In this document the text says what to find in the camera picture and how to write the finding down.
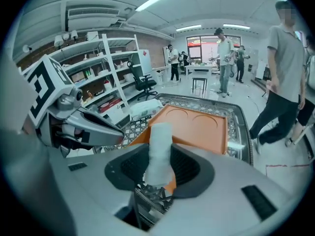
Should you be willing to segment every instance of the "white towel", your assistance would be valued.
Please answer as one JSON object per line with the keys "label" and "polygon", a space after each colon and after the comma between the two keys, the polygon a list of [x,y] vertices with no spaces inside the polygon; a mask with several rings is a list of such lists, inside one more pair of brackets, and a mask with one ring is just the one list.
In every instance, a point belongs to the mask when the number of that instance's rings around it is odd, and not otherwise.
{"label": "white towel", "polygon": [[144,176],[147,184],[163,187],[172,180],[171,145],[172,125],[167,122],[154,124],[150,135],[149,165]]}

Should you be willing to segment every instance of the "black pants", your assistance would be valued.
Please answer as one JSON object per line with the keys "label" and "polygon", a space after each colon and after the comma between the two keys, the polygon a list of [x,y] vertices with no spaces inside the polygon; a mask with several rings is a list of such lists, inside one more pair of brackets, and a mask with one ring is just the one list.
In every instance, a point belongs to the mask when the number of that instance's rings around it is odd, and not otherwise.
{"label": "black pants", "polygon": [[270,91],[265,109],[250,129],[251,139],[257,138],[261,129],[275,118],[278,118],[278,125],[262,133],[259,136],[260,143],[271,144],[286,137],[294,124],[298,105]]}
{"label": "black pants", "polygon": [[241,60],[236,61],[237,65],[237,76],[236,80],[242,81],[243,75],[244,75],[244,62]]}
{"label": "black pants", "polygon": [[175,74],[176,75],[176,80],[178,81],[179,80],[178,63],[177,64],[172,64],[171,66],[172,66],[172,69],[171,69],[171,72],[172,72],[171,80],[173,80],[174,74]]}

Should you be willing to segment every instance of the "circular indentation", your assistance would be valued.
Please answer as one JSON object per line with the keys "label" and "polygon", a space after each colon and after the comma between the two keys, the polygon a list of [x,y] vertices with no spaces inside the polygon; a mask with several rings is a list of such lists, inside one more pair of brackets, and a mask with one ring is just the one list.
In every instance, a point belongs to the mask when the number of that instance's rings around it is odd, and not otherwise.
{"label": "circular indentation", "polygon": [[175,119],[182,119],[188,118],[187,111],[183,109],[172,109],[166,114],[167,118],[175,118]]}
{"label": "circular indentation", "polygon": [[207,126],[207,127],[212,127],[212,128],[218,127],[218,122],[216,121],[216,119],[214,119],[211,116],[206,116],[206,115],[196,116],[194,119],[192,119],[192,122],[197,125],[200,124],[202,126]]}

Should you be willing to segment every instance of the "hand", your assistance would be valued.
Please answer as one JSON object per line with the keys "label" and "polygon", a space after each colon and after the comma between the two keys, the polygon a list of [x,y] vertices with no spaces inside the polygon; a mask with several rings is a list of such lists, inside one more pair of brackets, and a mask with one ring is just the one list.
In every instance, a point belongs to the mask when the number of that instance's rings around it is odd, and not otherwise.
{"label": "hand", "polygon": [[279,91],[279,84],[280,83],[279,83],[279,79],[277,78],[277,76],[273,77],[271,79],[271,84],[270,84],[271,91],[274,92],[274,93],[278,93],[278,91]]}
{"label": "hand", "polygon": [[303,109],[305,106],[305,95],[301,95],[301,102],[300,102],[300,105],[299,105],[299,109]]}

